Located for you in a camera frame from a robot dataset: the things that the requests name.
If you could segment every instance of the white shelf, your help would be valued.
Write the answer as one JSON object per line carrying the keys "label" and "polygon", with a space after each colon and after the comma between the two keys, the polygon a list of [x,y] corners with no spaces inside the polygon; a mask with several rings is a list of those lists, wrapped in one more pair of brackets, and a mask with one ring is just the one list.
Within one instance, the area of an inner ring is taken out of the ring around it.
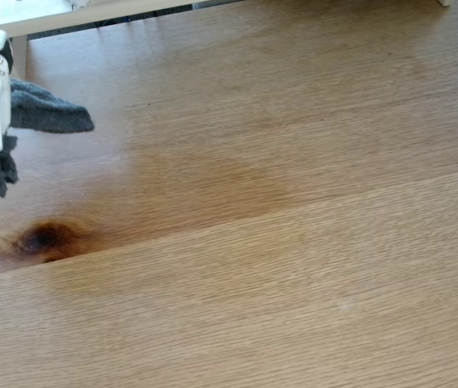
{"label": "white shelf", "polygon": [[72,11],[66,0],[0,0],[0,28],[10,37],[24,36],[191,3],[192,0],[97,0]]}

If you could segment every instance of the wood grain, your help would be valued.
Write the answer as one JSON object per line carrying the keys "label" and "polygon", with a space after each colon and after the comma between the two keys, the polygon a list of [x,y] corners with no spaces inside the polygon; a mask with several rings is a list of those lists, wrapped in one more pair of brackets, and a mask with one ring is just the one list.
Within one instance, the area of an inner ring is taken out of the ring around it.
{"label": "wood grain", "polygon": [[249,0],[28,77],[98,129],[17,131],[0,388],[458,387],[458,3]]}

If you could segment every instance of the gray towel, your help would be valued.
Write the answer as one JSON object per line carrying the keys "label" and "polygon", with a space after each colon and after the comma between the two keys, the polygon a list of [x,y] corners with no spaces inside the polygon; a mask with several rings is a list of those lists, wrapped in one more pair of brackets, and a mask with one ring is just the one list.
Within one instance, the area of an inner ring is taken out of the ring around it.
{"label": "gray towel", "polygon": [[[11,79],[11,127],[47,133],[80,133],[94,129],[86,108],[59,99],[33,83]],[[7,183],[16,183],[17,168],[11,151],[17,138],[3,137],[0,152],[0,196],[6,196]]]}

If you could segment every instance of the wooden table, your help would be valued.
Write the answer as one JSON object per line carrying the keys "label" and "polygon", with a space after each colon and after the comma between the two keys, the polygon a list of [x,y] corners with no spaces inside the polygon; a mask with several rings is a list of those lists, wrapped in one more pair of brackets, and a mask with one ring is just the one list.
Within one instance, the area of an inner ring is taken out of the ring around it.
{"label": "wooden table", "polygon": [[0,388],[458,387],[458,3],[249,0],[28,60],[98,128],[17,132]]}

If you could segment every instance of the dark wood stain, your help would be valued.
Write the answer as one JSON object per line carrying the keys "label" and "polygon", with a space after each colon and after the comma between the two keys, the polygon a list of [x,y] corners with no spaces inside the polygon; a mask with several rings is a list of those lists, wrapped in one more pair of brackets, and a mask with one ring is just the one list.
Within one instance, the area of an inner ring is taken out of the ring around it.
{"label": "dark wood stain", "polygon": [[42,220],[8,238],[15,260],[48,263],[87,253],[91,229],[71,218]]}

